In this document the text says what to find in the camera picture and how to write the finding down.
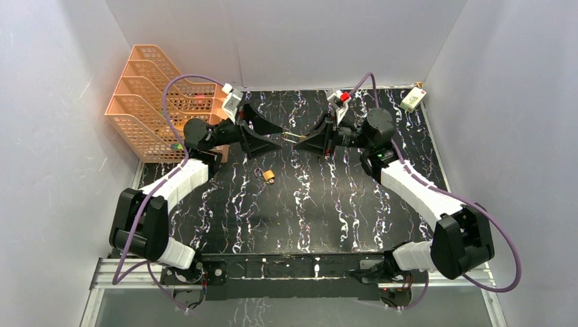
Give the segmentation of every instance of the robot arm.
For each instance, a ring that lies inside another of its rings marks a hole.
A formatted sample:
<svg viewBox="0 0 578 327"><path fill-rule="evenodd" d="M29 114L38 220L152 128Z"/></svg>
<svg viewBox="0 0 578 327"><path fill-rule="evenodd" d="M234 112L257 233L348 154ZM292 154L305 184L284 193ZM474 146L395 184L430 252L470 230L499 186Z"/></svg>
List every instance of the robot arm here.
<svg viewBox="0 0 578 327"><path fill-rule="evenodd" d="M248 159L253 159L281 148L263 135L281 133L282 128L260 116L249 104L237 110L239 102L239 92L231 89L224 103L229 119L217 125L190 119L183 128L188 161L177 165L150 185L139 190L129 188L121 193L110 231L110 245L120 250L124 248L137 211L149 196L151 199L138 221L129 252L181 270L191 268L196 252L168 236L168 217L180 200L205 184L218 171L222 155L210 149L238 142Z"/></svg>
<svg viewBox="0 0 578 327"><path fill-rule="evenodd" d="M371 109L355 126L343 119L348 96L332 94L332 112L323 112L314 128L295 144L295 149L315 155L332 155L336 146L363 150L360 161L366 174L397 193L433 230L433 240L405 243L386 251L386 275L405 270L439 270L455 279L493 258L489 222L479 211L433 191L435 186L410 164L402 163L391 139L392 116L385 109Z"/></svg>

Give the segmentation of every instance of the wire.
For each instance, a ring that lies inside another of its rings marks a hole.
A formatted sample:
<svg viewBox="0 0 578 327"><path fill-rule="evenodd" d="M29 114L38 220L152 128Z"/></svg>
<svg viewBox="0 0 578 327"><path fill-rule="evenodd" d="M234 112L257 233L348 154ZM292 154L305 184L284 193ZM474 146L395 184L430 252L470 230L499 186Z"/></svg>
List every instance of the wire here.
<svg viewBox="0 0 578 327"><path fill-rule="evenodd" d="M142 217L142 214L145 211L145 208L147 207L147 204L149 203L149 200L152 198L152 196L154 195L154 193L156 191L158 191L165 183L168 179L172 178L177 172L181 171L181 168L185 167L185 164L187 163L187 161L189 161L189 152L186 150L185 148L185 142L183 141L183 138L181 137L181 135L179 134L179 131L174 127L174 124L172 123L172 121L170 120L170 117L168 115L168 111L166 109L166 98L168 96L168 92L171 88L172 85L174 85L176 82L178 82L179 80L182 80L184 78L202 78L205 80L209 80L211 82L214 82L218 85L220 85L221 87L224 85L223 83L207 77L207 76L203 76L203 75L197 75L197 74L185 74L185 75L181 75L181 76L177 76L175 78L173 78L164 88L163 91L163 97L162 97L162 112L163 112L163 116L166 119L166 122L169 126L169 128L171 129L171 131L173 132L175 138L177 139L177 141L179 141L179 144L183 147L183 149L185 149L185 159L183 159L183 161L181 162L181 167L177 167L177 169L173 170L168 176L167 178L164 178L162 181L160 181L150 192L149 194L147 194L144 197L144 200L142 201L142 203L140 204L140 206L138 207L138 210L136 212L136 215L134 217L134 221L132 223L132 226L130 228L130 233L128 234L127 237L127 241L125 243L125 246L123 248L123 252L121 254L121 259L119 260L119 264L117 266L117 269L115 271L114 276L112 277L112 284L116 285L118 284L120 281L122 281L128 274L130 274L134 269L136 269L139 266L142 266L143 264L147 264L147 267L149 269L149 274L151 276L151 278L153 279L153 281L155 282L156 286L158 286L158 288L163 291L163 293L165 293L165 295L167 295L169 298L172 298L172 301L182 310L188 311L188 308L185 305L182 305L181 303L179 303L178 301L176 301L169 293L167 290L164 289L164 287L162 287L161 283L157 280L157 278L155 277L155 275L153 274L152 270L151 270L151 263L148 260L145 260L143 262L140 262L139 264L131 267L129 270L127 270L124 274L122 274L122 276L120 275L121 269L123 268L123 265L125 263L126 257L128 255L128 251L130 248L130 245L132 243L132 239L134 237L134 234L136 233L136 228L138 227L138 222L140 221L140 218Z"/></svg>
<svg viewBox="0 0 578 327"><path fill-rule="evenodd" d="M364 284L363 277L365 277L365 278L374 277L376 274L378 274L380 271L382 271L384 269L385 269L385 266L381 266L379 269L377 269L375 271L361 272L361 271L357 271L357 270L351 270L349 273L359 283Z"/></svg>
<svg viewBox="0 0 578 327"><path fill-rule="evenodd" d="M421 294L419 294L419 297L417 298L416 302L408 305L407 307L401 307L401 310L407 310L407 309L411 309L413 307L415 307L418 303L420 303L423 299L423 297L425 296L425 292L427 292L427 287L429 286L429 273L427 272L427 270L425 271L425 285L423 286L423 291L421 291Z"/></svg>
<svg viewBox="0 0 578 327"><path fill-rule="evenodd" d="M408 281L407 276L404 278L404 284L401 286L400 290L404 290L406 288L406 283Z"/></svg>
<svg viewBox="0 0 578 327"><path fill-rule="evenodd" d="M402 288L402 290L409 290L412 285L414 283L414 277L413 275L410 275L410 284L407 288ZM418 303L420 303L423 299L423 297L425 296L425 292L427 291L427 288L429 286L429 273L427 272L427 270L425 271L425 285L423 286L423 291L421 291L421 294L419 295L419 297L417 298L417 300L414 303L409 304L407 307L404 306L400 306L400 307L389 307L390 309L393 310L407 310L407 309L411 309L413 307L415 307Z"/></svg>
<svg viewBox="0 0 578 327"><path fill-rule="evenodd" d="M208 277L208 273L204 273L203 275L201 275L201 277L203 278L203 282L202 282L202 291L199 294L199 301L197 302L193 302L190 305L187 306L187 308L189 309L195 309L196 307L198 307L202 301L204 301L204 298L207 296L207 277Z"/></svg>
<svg viewBox="0 0 578 327"><path fill-rule="evenodd" d="M191 281L191 282L186 281L186 283L187 284L196 284L199 280L201 280L203 278L203 276L204 276L204 270L203 270L203 268L201 268L199 278L197 278L195 281Z"/></svg>
<svg viewBox="0 0 578 327"><path fill-rule="evenodd" d="M371 76L371 83L372 86L374 88L374 98L376 99L376 108L379 108L379 99L378 99L378 89L376 86L376 77L374 76L374 73L369 72L367 73L362 79L361 81L359 81L359 83L357 83L357 85L353 88L353 90L351 90L350 94L355 94L357 92L357 90L359 90L359 87L361 87L361 85L365 82L365 80L367 80L368 77Z"/></svg>
<svg viewBox="0 0 578 327"><path fill-rule="evenodd" d="M445 196L449 196L450 198L456 199L460 202L463 202L465 204L467 204L468 206L471 206L472 208L476 209L477 211L479 211L480 213L482 213L482 215L484 215L484 217L486 217L492 225L494 225L494 227L496 227L496 229L501 233L501 235L504 237L504 239L506 240L506 242L508 243L508 246L510 247L510 250L512 251L512 254L514 255L514 262L516 265L516 275L514 277L514 280L512 281L512 283L506 287L489 287L486 286L476 280L474 280L473 278L467 276L466 274L463 274L463 277L465 279L467 279L470 283L474 284L475 286L481 288L482 290L487 290L490 292L495 292L495 293L505 293L505 292L509 292L513 289L515 289L518 284L520 283L520 279L522 276L522 267L521 267L521 262L520 262L520 256L518 254L518 250L516 249L516 246L514 245L514 242L512 240L512 238L510 238L510 236L506 233L506 231L504 230L504 228L502 227L502 225L500 225L500 223L498 222L498 220L496 220L496 218L494 218L492 215L490 215L484 208L480 207L479 205L469 201L468 199L465 199L461 196L456 196L455 194L452 194L448 191L445 191L443 189L438 189L437 187L430 185L429 183L426 183L425 181L423 181L421 178L419 178L417 175L413 174L411 169L408 167L406 160L404 159L404 157L401 155L401 151L399 150L399 148L397 147L396 143L393 142L393 140L391 140L391 144L393 145L393 148L395 149L395 152L397 153L397 157L399 158L400 162L404 165L404 169L406 170L406 172L408 172L408 174L410 174L412 176L412 178L417 181L418 183L420 183L421 185L424 185L428 188L430 188L431 190L438 192L440 194L443 194Z"/></svg>

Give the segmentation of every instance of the black marble table surface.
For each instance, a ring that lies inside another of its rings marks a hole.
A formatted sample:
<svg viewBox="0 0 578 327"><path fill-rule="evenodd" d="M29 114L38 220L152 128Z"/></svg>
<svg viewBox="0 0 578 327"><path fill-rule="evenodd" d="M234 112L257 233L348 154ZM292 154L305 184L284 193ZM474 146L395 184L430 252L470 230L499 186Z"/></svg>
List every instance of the black marble table surface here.
<svg viewBox="0 0 578 327"><path fill-rule="evenodd" d="M416 170L445 187L421 112L408 114L399 103L408 89L380 89L380 107L394 117L394 141ZM348 118L361 122L375 106L372 92L360 90ZM325 92L247 92L245 100L271 122L304 134L322 110ZM170 234L203 253L351 253L380 251L407 240L431 238L431 230L397 194L365 175L358 149L337 149L331 158L292 150L281 135L271 136L282 150L246 160L238 144L208 183L195 189L170 213ZM140 186L167 173L174 164L144 165ZM266 185L256 168L272 170Z"/></svg>

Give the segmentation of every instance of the red light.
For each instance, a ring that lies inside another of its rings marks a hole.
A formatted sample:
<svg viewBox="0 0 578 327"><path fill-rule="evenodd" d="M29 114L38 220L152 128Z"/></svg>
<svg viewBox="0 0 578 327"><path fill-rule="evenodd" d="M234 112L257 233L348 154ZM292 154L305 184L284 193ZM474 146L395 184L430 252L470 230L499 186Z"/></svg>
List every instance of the red light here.
<svg viewBox="0 0 578 327"><path fill-rule="evenodd" d="M343 92L343 94L341 94L341 97L339 97L343 102L347 101L349 99L349 93L347 92Z"/></svg>

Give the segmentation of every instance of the gray wall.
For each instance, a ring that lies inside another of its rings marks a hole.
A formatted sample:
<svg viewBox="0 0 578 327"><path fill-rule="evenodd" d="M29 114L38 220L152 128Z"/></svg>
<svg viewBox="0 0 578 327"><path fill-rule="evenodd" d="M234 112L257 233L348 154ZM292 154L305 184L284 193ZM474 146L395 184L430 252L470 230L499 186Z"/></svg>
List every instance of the gray wall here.
<svg viewBox="0 0 578 327"><path fill-rule="evenodd" d="M104 1L0 1L0 326L77 326L136 157L104 110L130 47Z"/></svg>
<svg viewBox="0 0 578 327"><path fill-rule="evenodd" d="M578 320L576 17L572 0L469 0L426 79L450 186L493 212L520 250L521 284L500 295L510 326ZM503 286L514 268L497 242L490 266Z"/></svg>
<svg viewBox="0 0 578 327"><path fill-rule="evenodd" d="M106 0L128 42L256 89L425 79L466 0Z"/></svg>

